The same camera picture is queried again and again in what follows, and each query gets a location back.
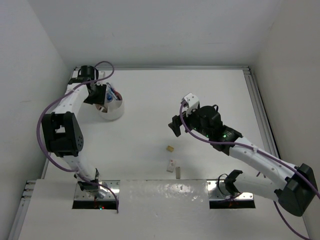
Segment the pink stapler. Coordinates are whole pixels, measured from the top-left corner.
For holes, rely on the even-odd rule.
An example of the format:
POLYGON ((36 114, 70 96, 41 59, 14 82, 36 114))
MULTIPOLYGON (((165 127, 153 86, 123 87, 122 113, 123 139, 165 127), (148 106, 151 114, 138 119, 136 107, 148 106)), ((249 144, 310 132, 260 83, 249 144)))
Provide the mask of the pink stapler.
POLYGON ((106 107, 105 105, 96 104, 95 106, 99 112, 102 112, 102 113, 108 112, 108 107, 106 107))

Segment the red pen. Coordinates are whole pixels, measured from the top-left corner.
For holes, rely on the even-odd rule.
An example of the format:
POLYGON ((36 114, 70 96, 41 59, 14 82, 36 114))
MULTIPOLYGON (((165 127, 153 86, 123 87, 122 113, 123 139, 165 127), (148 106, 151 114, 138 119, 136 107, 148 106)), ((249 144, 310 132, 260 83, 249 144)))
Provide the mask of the red pen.
POLYGON ((116 98, 120 101, 120 100, 122 100, 122 96, 121 96, 121 94, 118 92, 118 91, 116 91, 116 89, 114 88, 114 86, 110 83, 109 84, 109 88, 110 88, 110 90, 114 93, 114 95, 116 96, 116 98))

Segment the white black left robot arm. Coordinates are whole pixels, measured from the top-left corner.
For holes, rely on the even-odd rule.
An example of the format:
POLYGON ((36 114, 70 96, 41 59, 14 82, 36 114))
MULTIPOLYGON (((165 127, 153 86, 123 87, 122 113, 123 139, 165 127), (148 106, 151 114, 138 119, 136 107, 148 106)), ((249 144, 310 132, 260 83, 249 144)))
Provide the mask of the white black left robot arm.
POLYGON ((83 103, 102 105, 105 103, 105 84, 87 83, 74 89, 77 85, 99 79, 99 71, 94 66, 83 65, 77 77, 69 80, 67 97, 58 101, 58 106, 46 113, 41 120, 46 150, 55 154, 74 172, 80 190, 88 195, 103 199, 108 190, 99 186, 99 171, 91 166, 85 155, 81 153, 84 147, 84 136, 77 120, 83 103))

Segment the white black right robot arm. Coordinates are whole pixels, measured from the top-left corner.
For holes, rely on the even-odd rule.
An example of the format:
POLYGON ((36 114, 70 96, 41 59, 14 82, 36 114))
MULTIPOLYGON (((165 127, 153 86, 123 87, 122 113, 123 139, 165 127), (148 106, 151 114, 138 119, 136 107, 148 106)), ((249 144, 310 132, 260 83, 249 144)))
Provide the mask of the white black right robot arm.
POLYGON ((301 217, 316 194, 317 182, 313 169, 303 163, 300 166, 285 162, 258 148, 237 130, 223 124, 217 105, 198 106, 180 111, 168 124, 176 137, 185 132, 197 132, 202 142, 210 144, 225 155, 238 159, 266 176, 254 180, 242 170, 233 170, 224 180, 227 194, 251 192, 279 203, 290 214, 301 217))

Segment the clear blue gel pen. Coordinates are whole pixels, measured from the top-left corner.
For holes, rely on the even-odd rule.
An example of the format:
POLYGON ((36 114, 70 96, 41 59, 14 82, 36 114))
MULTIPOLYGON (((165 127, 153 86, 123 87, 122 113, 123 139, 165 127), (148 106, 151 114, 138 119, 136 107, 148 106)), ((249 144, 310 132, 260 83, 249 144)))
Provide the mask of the clear blue gel pen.
POLYGON ((113 96, 109 93, 106 94, 105 100, 107 103, 110 103, 113 101, 113 96))

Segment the blue ballpoint pen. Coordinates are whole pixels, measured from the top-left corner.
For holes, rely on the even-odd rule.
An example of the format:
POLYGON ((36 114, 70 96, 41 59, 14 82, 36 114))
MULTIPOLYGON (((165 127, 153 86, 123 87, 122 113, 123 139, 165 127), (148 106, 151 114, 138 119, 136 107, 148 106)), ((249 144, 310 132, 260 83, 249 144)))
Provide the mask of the blue ballpoint pen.
POLYGON ((108 92, 111 95, 115 96, 115 98, 117 98, 117 93, 116 93, 116 90, 113 88, 113 86, 109 82, 106 83, 106 86, 107 86, 108 92))

